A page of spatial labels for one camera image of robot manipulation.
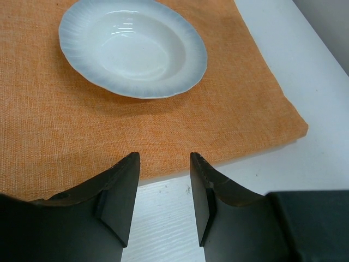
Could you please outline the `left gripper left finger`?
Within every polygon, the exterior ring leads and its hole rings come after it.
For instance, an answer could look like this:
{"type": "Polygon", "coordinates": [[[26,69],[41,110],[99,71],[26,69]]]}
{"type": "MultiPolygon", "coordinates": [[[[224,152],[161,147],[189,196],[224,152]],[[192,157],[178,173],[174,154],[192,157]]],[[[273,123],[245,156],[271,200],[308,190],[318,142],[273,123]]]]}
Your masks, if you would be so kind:
{"type": "Polygon", "coordinates": [[[49,199],[1,195],[1,261],[120,261],[128,245],[140,155],[49,199]]]}

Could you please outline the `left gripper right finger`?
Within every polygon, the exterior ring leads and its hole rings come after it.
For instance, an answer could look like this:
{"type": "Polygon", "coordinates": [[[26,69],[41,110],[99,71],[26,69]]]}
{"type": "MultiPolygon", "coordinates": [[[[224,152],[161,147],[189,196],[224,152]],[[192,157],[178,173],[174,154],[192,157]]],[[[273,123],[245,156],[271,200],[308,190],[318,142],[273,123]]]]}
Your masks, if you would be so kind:
{"type": "Polygon", "coordinates": [[[198,242],[207,261],[348,261],[348,191],[260,195],[190,155],[198,242]]]}

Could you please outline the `orange cloth napkin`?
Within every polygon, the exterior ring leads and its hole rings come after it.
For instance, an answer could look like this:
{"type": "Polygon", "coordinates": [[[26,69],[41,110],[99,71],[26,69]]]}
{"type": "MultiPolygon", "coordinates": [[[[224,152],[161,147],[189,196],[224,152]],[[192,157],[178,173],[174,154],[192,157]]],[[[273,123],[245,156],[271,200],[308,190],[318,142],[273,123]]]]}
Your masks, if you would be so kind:
{"type": "Polygon", "coordinates": [[[141,174],[220,162],[306,135],[233,1],[169,1],[208,51],[202,81],[164,100],[112,94],[79,76],[58,47],[70,1],[1,1],[1,188],[59,187],[131,151],[141,174]]]}

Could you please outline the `white ceramic bowl plate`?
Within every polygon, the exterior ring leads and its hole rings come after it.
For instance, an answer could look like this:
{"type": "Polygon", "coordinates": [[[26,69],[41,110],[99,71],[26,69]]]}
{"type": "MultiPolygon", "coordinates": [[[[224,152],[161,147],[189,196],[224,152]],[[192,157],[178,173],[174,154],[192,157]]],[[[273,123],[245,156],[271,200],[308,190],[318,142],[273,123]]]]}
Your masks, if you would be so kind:
{"type": "Polygon", "coordinates": [[[197,30],[157,1],[78,1],[62,16],[58,35],[75,71],[125,97],[173,97],[197,85],[207,70],[197,30]]]}

